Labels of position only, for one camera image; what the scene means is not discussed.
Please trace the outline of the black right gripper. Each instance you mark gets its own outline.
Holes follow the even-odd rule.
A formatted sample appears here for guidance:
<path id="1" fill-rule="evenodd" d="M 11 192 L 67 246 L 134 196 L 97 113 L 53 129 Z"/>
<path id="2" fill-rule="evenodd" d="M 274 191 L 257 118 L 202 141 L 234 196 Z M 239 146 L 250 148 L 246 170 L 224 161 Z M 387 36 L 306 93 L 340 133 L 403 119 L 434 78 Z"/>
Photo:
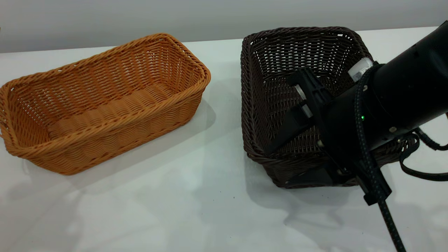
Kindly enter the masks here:
<path id="1" fill-rule="evenodd" d="M 280 150 L 313 125 L 320 132 L 321 149 L 329 158 L 325 164 L 295 175 L 285 182 L 287 188 L 298 186 L 341 186 L 354 177 L 364 176 L 354 114 L 354 100 L 333 99 L 322 103 L 308 99 L 307 105 L 290 108 L 277 135 L 265 148 L 265 154 Z"/>

